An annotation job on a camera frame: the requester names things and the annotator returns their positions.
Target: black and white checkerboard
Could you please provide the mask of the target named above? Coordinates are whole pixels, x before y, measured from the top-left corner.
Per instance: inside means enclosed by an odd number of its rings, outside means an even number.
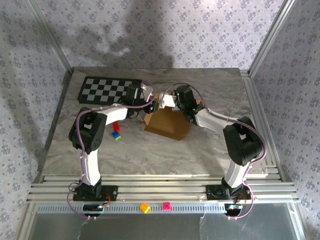
[[[125,96],[130,84],[141,84],[138,79],[86,76],[78,95],[79,103],[111,105]]]

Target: brown cardboard box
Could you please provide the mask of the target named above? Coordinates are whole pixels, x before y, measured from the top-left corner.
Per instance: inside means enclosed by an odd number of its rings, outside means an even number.
[[[156,100],[159,100],[159,93],[156,94]],[[147,114],[141,126],[144,131],[181,141],[189,132],[190,122],[181,111],[172,111],[172,107],[166,106]]]

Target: purple cable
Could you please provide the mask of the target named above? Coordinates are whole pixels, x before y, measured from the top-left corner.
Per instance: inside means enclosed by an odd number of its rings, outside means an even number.
[[[71,192],[73,192],[76,188],[80,187],[81,184],[83,183],[83,179],[84,179],[84,176],[85,176],[85,170],[86,170],[86,158],[85,158],[85,145],[84,145],[84,142],[82,141],[82,138],[81,138],[81,134],[80,134],[80,118],[81,116],[83,116],[84,114],[88,114],[88,113],[92,113],[92,112],[99,112],[99,111],[104,111],[104,110],[108,110],[110,108],[127,108],[127,109],[141,109],[141,108],[144,108],[148,105],[150,105],[155,99],[156,99],[156,88],[150,83],[150,82],[145,82],[147,83],[148,85],[150,85],[152,88],[153,88],[153,97],[152,99],[143,104],[143,105],[140,105],[140,106],[127,106],[127,105],[117,105],[117,106],[114,106],[114,105],[111,105],[111,106],[105,106],[105,107],[101,107],[101,108],[94,108],[94,109],[89,109],[89,110],[85,110],[85,111],[82,111],[78,114],[78,116],[76,117],[76,120],[75,120],[75,128],[76,128],[76,134],[77,134],[77,137],[79,139],[79,143],[80,143],[80,146],[81,146],[81,155],[80,155],[80,158],[81,158],[81,168],[82,168],[82,179],[81,181],[79,182],[78,185],[74,186],[68,193],[67,197],[66,197],[66,201],[69,205],[69,207],[71,208],[71,210],[77,214],[78,216],[82,217],[82,218],[86,218],[88,219],[87,216],[85,216],[84,214],[81,214],[79,212],[77,212],[74,207],[71,205],[70,201],[69,201],[69,197],[70,197],[70,194]]]
[[[200,99],[201,99],[201,101],[202,101],[202,103],[203,103],[204,108],[207,110],[207,112],[208,112],[211,116],[213,116],[213,117],[215,117],[215,118],[217,118],[217,119],[220,119],[220,120],[224,120],[224,121],[227,121],[227,122],[231,122],[231,123],[234,123],[234,124],[239,124],[239,125],[241,125],[241,126],[244,126],[245,128],[247,128],[247,129],[251,130],[252,132],[254,132],[254,133],[258,136],[258,138],[261,140],[261,142],[262,142],[262,148],[263,148],[263,154],[262,154],[260,157],[258,157],[257,159],[252,160],[252,161],[249,163],[248,168],[247,168],[247,170],[245,171],[245,173],[244,173],[244,175],[243,175],[243,178],[242,178],[242,184],[243,184],[244,186],[246,186],[246,187],[249,189],[249,191],[250,191],[250,195],[251,195],[251,199],[252,199],[252,200],[251,200],[250,208],[249,208],[249,210],[248,210],[245,214],[243,214],[243,215],[241,215],[241,216],[237,216],[237,217],[231,217],[231,216],[230,216],[230,218],[240,219],[240,218],[243,218],[243,217],[247,216],[247,215],[250,213],[250,211],[252,210],[253,206],[254,206],[254,198],[255,198],[255,196],[254,196],[254,192],[252,191],[252,188],[251,188],[248,184],[245,183],[244,179],[245,179],[246,175],[248,174],[249,169],[252,167],[252,164],[261,161],[261,160],[264,159],[264,158],[266,157],[266,155],[267,155],[267,144],[266,144],[264,138],[263,138],[262,135],[261,135],[255,128],[253,128],[252,126],[250,126],[250,125],[248,125],[248,124],[246,124],[246,123],[244,123],[244,122],[238,121],[238,120],[233,120],[233,119],[230,119],[230,118],[228,118],[228,117],[223,117],[223,116],[216,115],[215,113],[213,113],[212,111],[210,111],[210,109],[208,108],[208,106],[207,106],[204,98],[202,97],[201,93],[200,93],[194,86],[192,86],[192,85],[190,85],[189,83],[186,83],[186,82],[178,82],[178,83],[173,84],[173,85],[170,86],[169,88],[167,88],[167,89],[164,91],[164,94],[163,94],[162,97],[161,97],[161,100],[160,100],[160,105],[161,105],[161,106],[162,106],[162,103],[163,103],[163,100],[164,100],[164,97],[165,97],[166,93],[167,93],[173,86],[175,86],[175,85],[188,85],[189,87],[193,88],[193,89],[198,93],[198,95],[199,95],[199,97],[200,97]]]

